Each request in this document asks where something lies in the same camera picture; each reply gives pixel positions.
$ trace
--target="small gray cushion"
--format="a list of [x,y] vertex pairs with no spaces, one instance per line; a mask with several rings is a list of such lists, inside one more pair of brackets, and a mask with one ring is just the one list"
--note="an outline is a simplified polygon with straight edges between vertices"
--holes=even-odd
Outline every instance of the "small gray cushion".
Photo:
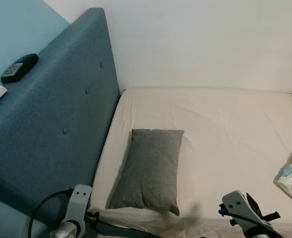
[[109,208],[149,208],[179,215],[176,173],[183,133],[132,130],[128,158]]

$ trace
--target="white fitted sheet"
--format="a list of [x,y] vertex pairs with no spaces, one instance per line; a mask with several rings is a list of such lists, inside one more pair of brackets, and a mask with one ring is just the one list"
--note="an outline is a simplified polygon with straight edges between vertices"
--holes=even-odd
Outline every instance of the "white fitted sheet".
[[[180,216],[149,209],[106,209],[132,128],[182,129],[177,172]],[[292,199],[275,183],[292,155],[292,95],[208,88],[126,90],[117,106],[93,183],[89,211],[109,224],[162,237],[241,237],[218,214],[222,197],[248,192],[274,227],[292,238]]]

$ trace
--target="remote control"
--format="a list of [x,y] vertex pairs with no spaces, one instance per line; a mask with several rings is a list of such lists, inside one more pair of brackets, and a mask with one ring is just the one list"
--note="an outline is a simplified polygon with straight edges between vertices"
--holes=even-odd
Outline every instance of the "remote control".
[[1,76],[2,84],[18,82],[38,61],[36,54],[25,55],[17,60]]

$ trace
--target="black cable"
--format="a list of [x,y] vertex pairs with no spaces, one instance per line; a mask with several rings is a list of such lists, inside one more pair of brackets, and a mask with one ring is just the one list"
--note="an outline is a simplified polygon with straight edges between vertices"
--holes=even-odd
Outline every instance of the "black cable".
[[37,213],[38,213],[38,210],[42,207],[42,205],[48,201],[50,198],[56,196],[56,195],[59,195],[59,194],[65,194],[67,196],[71,196],[72,195],[72,192],[73,192],[73,189],[68,189],[68,190],[63,190],[63,191],[59,191],[59,192],[55,192],[49,196],[47,196],[45,199],[42,200],[42,202],[40,202],[40,204],[38,205],[38,207],[33,211],[32,215],[31,215],[31,218],[30,218],[30,222],[29,222],[29,226],[28,226],[28,238],[31,238],[31,229],[32,229],[32,223],[33,223],[33,220],[35,219]]
[[277,238],[284,238],[281,234],[279,234],[278,232],[276,232],[275,230],[271,229],[269,226],[266,226],[260,222],[257,222],[257,221],[254,221],[250,218],[247,218],[247,217],[243,217],[243,216],[240,216],[240,215],[236,215],[236,214],[233,214],[233,213],[226,213],[224,211],[219,211],[219,213],[221,215],[225,215],[225,216],[230,216],[230,217],[236,217],[236,218],[239,218],[241,220],[244,220],[244,221],[247,221],[247,222],[250,222],[250,223],[253,223],[255,225],[258,225],[260,227],[263,227],[265,229],[267,229],[268,231],[270,231],[271,233],[275,234],[277,236]]

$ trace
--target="bed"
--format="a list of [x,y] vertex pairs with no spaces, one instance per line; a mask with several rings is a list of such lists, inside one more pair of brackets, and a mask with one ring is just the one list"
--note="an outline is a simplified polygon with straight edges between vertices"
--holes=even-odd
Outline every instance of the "bed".
[[[177,171],[180,216],[149,209],[107,209],[131,130],[182,129]],[[117,106],[93,183],[89,211],[109,224],[161,237],[240,238],[218,214],[222,197],[250,193],[274,228],[292,238],[292,199],[276,184],[292,157],[292,94],[210,88],[127,89]]]

